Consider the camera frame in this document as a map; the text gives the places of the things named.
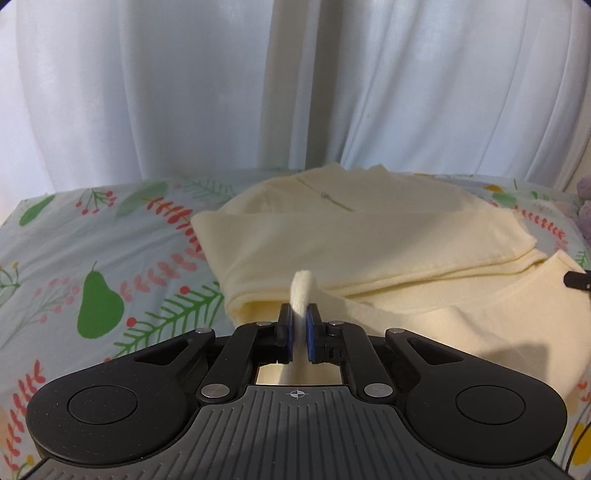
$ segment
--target pink leaf print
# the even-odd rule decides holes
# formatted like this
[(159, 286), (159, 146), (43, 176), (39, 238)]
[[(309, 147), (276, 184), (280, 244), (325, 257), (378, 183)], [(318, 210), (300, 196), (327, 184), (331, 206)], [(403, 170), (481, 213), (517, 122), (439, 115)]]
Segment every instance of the pink leaf print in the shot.
[(18, 465), (15, 465), (14, 463), (12, 463), (6, 455), (4, 455), (4, 461), (10, 467), (10, 470), (12, 470), (13, 472), (18, 472), (18, 469), (19, 469)]
[(121, 285), (119, 286), (119, 294), (121, 295), (121, 298), (125, 301), (133, 300), (132, 296), (129, 293), (127, 293), (127, 282), (125, 280), (121, 282)]
[(12, 438), (12, 441), (15, 443), (21, 443), (22, 439), (15, 435), (14, 433), (14, 428), (12, 428), (12, 425), (8, 424), (8, 434), (10, 435), (10, 438)]
[(27, 409), (25, 408), (25, 405), (22, 404), (21, 397), (19, 397), (18, 394), (12, 394), (12, 402), (14, 403), (14, 406), (18, 409), (18, 411), (22, 413), (22, 416), (25, 416), (25, 414), (27, 413)]
[(41, 373), (41, 362), (39, 360), (35, 360), (35, 364), (33, 365), (33, 378), (37, 383), (45, 383), (45, 377), (40, 375)]
[(185, 248), (185, 253), (193, 258), (198, 258), (199, 260), (203, 260), (205, 262), (205, 254), (203, 253), (203, 250), (196, 252), (192, 248)]
[(162, 270), (162, 272), (169, 276), (170, 278), (180, 278), (181, 276), (178, 272), (174, 271), (166, 262), (158, 262), (158, 268)]
[(18, 457), (21, 454), (19, 450), (12, 446), (12, 442), (9, 439), (6, 439), (6, 446), (8, 447), (8, 450), (10, 450), (10, 454), (13, 457)]
[(150, 282), (155, 283), (156, 285), (165, 286), (166, 282), (163, 278), (159, 277), (158, 275), (154, 275), (154, 270), (152, 268), (148, 269), (148, 274), (146, 275)]
[(14, 410), (11, 409), (10, 411), (10, 418), (12, 419), (12, 423), (14, 423), (14, 426), (17, 428), (17, 430), (21, 433), (24, 433), (25, 431), (25, 426), (22, 424), (22, 422), (18, 419), (17, 414), (15, 413)]
[(25, 378), (27, 380), (27, 386), (29, 387), (29, 390), (31, 390), (31, 393), (37, 393), (37, 389), (35, 388), (35, 385), (33, 385), (33, 379), (31, 378), (31, 375), (27, 374)]
[(134, 286), (135, 286), (135, 289), (138, 291), (143, 291), (144, 293), (150, 292), (150, 287), (142, 282), (142, 276), (140, 274), (137, 274), (135, 276)]
[(172, 254), (170, 256), (170, 258), (172, 258), (176, 263), (178, 263), (178, 266), (181, 268), (184, 268), (185, 270), (189, 270), (191, 272), (194, 272), (197, 270), (197, 265), (194, 264), (193, 262), (187, 262), (185, 261), (185, 259), (183, 258), (182, 255), (180, 254)]
[(30, 401), (31, 400), (31, 396), (27, 393), (27, 390), (25, 389), (25, 382), (22, 380), (18, 381), (18, 388), (22, 393), (22, 396), (25, 397), (25, 401)]

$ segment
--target curtain fold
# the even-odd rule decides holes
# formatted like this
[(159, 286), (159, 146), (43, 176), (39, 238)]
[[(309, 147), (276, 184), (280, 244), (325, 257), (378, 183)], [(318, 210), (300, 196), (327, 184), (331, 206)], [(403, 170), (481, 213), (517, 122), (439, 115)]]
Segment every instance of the curtain fold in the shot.
[(330, 161), (562, 188), (590, 51), (582, 0), (13, 1), (0, 218), (54, 190)]

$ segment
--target bed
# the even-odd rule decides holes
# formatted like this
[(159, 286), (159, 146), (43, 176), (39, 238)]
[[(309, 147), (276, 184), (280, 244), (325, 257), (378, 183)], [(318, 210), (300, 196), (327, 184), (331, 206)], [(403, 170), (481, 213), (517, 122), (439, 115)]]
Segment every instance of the bed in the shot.
[[(278, 170), (244, 170), (58, 193), (21, 202), (0, 228), (0, 478), (39, 460), (24, 416), (31, 396), (62, 375), (188, 330), (233, 330), (189, 222)], [(572, 218), (573, 194), (484, 176), (435, 176), (518, 212), (548, 254), (591, 268)], [(100, 311), (100, 322), (97, 312)], [(591, 369), (567, 399), (554, 456), (591, 478)]]

